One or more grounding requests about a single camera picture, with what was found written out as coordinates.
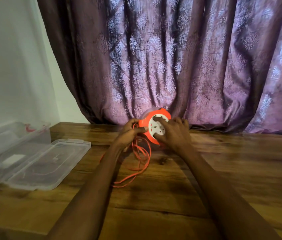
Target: orange cord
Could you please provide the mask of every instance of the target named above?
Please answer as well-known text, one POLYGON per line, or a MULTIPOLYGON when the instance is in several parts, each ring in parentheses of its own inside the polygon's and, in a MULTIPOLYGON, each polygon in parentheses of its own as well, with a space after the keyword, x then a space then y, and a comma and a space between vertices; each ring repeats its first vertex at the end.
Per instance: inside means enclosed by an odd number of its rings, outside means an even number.
MULTIPOLYGON (((135 128, 136 126, 139 126, 139 125, 138 124, 134 124, 132 128, 135 128)), ((127 168, 127 169, 129 169, 131 171, 137 171, 137 172, 133 173, 133 174, 127 176, 127 177, 125 177, 124 179, 122 179, 122 180, 120 180, 118 182, 114 182, 114 184, 121 184, 124 181, 132 178, 129 182, 127 182, 124 185, 118 185, 118 186, 117 185, 112 185, 112 187, 114 187, 114 188, 123 188, 123 187, 127 186, 139 174, 143 173, 147 169, 147 167, 149 166, 150 158, 151 158, 151 146, 150 146, 150 143, 148 142, 148 140, 143 138, 143 137, 136 136, 135 139, 132 141, 131 146, 132 146, 132 151, 135 154, 135 157, 138 159, 139 162, 138 162, 138 167, 137 168, 127 168), (147 144, 149 146, 149 153, 147 152, 146 149, 144 149, 143 147, 138 145, 138 140, 139 139, 143 139, 143 140, 145 140, 147 142, 147 144), (144 163, 144 167, 143 168, 140 168, 141 163, 144 163)))

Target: forearm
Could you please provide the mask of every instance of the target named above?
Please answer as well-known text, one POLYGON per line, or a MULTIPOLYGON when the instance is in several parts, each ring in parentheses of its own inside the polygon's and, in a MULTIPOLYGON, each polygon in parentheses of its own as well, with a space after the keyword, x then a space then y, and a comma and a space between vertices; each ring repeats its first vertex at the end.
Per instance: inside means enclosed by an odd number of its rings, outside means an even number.
POLYGON ((93 176, 71 200, 49 232, 49 240, 95 240, 103 222, 117 159, 121 150, 112 145, 105 153, 93 176))
POLYGON ((196 178, 227 239, 281 239, 192 146, 181 150, 180 156, 196 178))

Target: wooden tabletop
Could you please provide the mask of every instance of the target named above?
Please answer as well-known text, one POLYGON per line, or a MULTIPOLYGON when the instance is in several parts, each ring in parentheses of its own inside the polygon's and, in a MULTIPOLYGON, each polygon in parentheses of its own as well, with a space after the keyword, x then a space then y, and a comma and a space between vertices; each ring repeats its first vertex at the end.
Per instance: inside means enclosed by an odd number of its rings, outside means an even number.
MULTIPOLYGON (((118 129, 64 122, 53 126, 53 141, 82 139, 92 147, 54 190, 24 191, 0 185, 0 239, 43 239, 89 179, 118 129)), ((282 237, 282 136, 192 130, 191 138, 207 162, 282 237)), ((129 155, 118 179, 130 174, 125 165, 135 163, 134 155, 129 155)), ((127 187, 112 190, 99 239, 221 239, 199 194, 185 163, 153 146, 148 169, 127 187)))

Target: person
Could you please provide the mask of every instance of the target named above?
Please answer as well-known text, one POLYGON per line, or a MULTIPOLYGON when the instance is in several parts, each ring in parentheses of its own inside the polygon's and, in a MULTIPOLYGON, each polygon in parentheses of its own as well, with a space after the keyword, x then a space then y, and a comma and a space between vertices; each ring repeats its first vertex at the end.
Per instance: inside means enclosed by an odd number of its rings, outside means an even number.
MULTIPOLYGON (((279 240, 282 239, 230 185, 198 153, 191 144, 187 120, 175 118, 166 122, 154 118, 165 128, 164 135, 154 137, 179 155, 188 165, 202 189, 224 236, 229 240, 279 240)), ((124 125, 96 167, 92 178, 71 200, 61 217, 47 235, 49 240, 76 239, 96 240, 101 231, 107 197, 120 153, 137 134, 145 133, 147 127, 132 128, 138 119, 124 125)))

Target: orange extension cord reel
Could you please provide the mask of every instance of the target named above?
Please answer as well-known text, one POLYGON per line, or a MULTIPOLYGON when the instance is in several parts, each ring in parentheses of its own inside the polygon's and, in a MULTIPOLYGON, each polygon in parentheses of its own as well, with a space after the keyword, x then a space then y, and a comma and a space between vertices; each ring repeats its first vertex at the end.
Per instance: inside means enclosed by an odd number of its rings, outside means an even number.
MULTIPOLYGON (((146 133, 144 133, 144 135, 148 138, 149 141, 151 141, 154 144, 159 145, 159 142, 153 137, 153 135, 155 133, 158 133, 159 135, 164 135, 165 129, 164 129, 163 125, 161 125, 160 122, 156 122, 156 121, 153 120, 154 117, 162 117, 166 121, 171 119, 171 115, 168 111, 166 111, 163 108, 153 107, 153 108, 148 109, 147 111, 145 111, 143 113, 141 119, 139 120, 139 123, 134 124, 133 128, 135 128, 137 126, 139 126, 139 127, 148 126, 149 130, 146 133)), ((122 188, 122 187, 127 186, 128 184, 130 184, 136 178, 136 176, 143 173, 147 169, 147 167, 150 163, 150 158, 151 158, 151 146, 150 146, 150 143, 148 142, 148 140, 144 137, 137 136, 134 139, 134 141, 132 141, 131 147, 132 147, 132 151, 133 151, 135 157, 138 160, 138 167, 137 168, 128 168, 131 171, 135 171, 135 173, 123 178, 120 181, 114 182, 112 187, 122 188), (138 141, 141 141, 141 140, 146 141, 146 143, 148 144, 148 147, 149 147, 149 152, 147 152, 147 150, 145 148, 138 145, 138 141)))

